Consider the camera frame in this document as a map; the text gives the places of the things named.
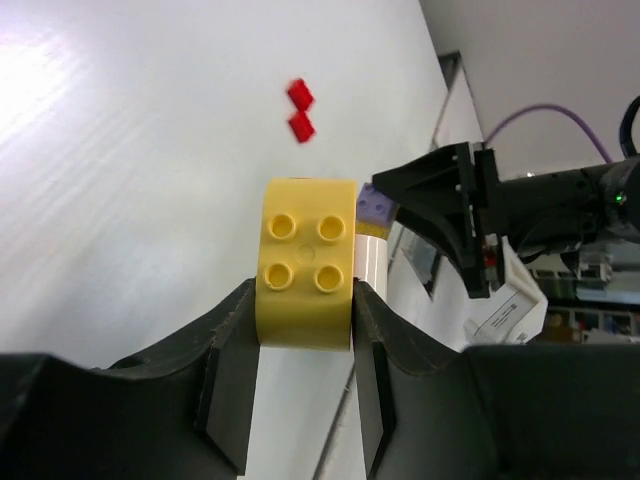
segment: purple block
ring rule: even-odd
[[[356,220],[380,227],[391,228],[396,214],[396,204],[365,183],[356,202]]]

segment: white tabletop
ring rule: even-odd
[[[411,160],[445,96],[417,0],[1,2],[0,350],[107,366],[172,333],[255,275],[269,178]],[[311,478],[350,362],[263,352],[248,478]]]

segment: gray wall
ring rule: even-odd
[[[639,0],[420,1],[438,53],[462,52],[485,135],[522,106],[555,102],[583,116],[622,158],[618,124],[640,94]],[[640,125],[635,131],[640,142]],[[601,161],[555,113],[519,120],[494,146],[503,177]]]

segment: red lego brick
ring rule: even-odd
[[[287,95],[299,112],[306,112],[313,103],[313,95],[301,78],[295,79],[287,89]]]
[[[308,142],[313,134],[316,133],[313,125],[311,125],[311,120],[309,120],[305,112],[294,113],[289,119],[289,125],[300,143]]]

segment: white cylinder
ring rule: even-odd
[[[369,235],[356,235],[353,275],[371,285],[387,301],[387,241]]]

